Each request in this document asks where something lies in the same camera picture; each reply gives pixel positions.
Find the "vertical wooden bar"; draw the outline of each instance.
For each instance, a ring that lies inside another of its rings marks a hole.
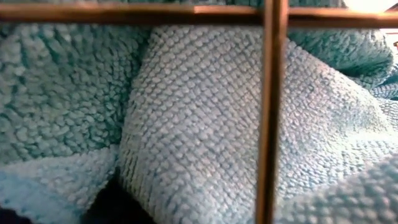
[[[277,172],[280,92],[288,0],[265,0],[262,108],[259,137],[256,223],[271,224]]]

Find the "bedding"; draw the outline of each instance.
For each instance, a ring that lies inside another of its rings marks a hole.
[[[254,223],[260,27],[4,24],[0,37],[2,208],[79,223],[119,169],[158,224]],[[291,29],[284,57],[275,222],[395,223],[397,66],[382,32]]]

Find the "horizontal wooden bar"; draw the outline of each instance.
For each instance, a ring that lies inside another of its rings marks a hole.
[[[261,26],[262,9],[183,4],[0,4],[1,22]],[[398,12],[369,13],[330,8],[289,9],[289,27],[398,28]]]

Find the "wooden bar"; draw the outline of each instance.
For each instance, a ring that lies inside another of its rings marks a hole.
[[[279,149],[279,108],[284,80],[284,42],[288,0],[265,0],[259,158],[257,168],[256,223],[273,224],[274,192]]]
[[[261,26],[262,9],[180,4],[0,4],[1,22],[96,23],[135,26],[171,24]],[[290,8],[289,27],[398,28],[398,12]]]

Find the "crib slat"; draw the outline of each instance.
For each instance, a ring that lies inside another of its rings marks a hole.
[[[280,89],[288,0],[266,0],[264,15],[262,101],[256,198],[256,223],[272,224],[277,173]]]
[[[1,22],[97,23],[119,25],[212,24],[261,26],[262,9],[247,6],[180,4],[0,4]],[[398,12],[290,8],[290,27],[397,28]]]

